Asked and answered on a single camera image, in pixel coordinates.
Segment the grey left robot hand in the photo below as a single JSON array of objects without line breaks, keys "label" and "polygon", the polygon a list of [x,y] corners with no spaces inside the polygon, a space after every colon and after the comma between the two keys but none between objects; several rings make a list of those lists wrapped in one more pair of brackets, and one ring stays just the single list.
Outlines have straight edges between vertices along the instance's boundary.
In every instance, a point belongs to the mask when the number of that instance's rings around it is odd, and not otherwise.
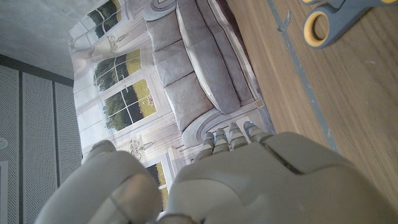
[{"label": "grey left robot hand", "polygon": [[163,201],[130,153],[96,143],[37,223],[396,223],[397,211],[347,159],[250,121],[207,133]]}]

